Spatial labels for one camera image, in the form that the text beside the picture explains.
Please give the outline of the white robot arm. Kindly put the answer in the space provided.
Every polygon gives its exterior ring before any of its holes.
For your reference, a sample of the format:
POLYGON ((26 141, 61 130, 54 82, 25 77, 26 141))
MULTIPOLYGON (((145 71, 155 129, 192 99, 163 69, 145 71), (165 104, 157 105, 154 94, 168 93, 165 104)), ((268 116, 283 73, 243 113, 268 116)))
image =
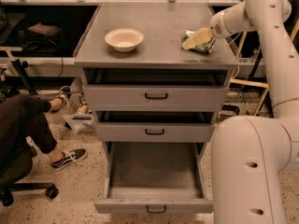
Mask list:
POLYGON ((236 116, 211 140, 214 224, 286 224, 278 174, 299 170, 299 54, 284 22, 288 0, 242 0, 215 14, 209 32, 225 38, 255 31, 272 118, 236 116))

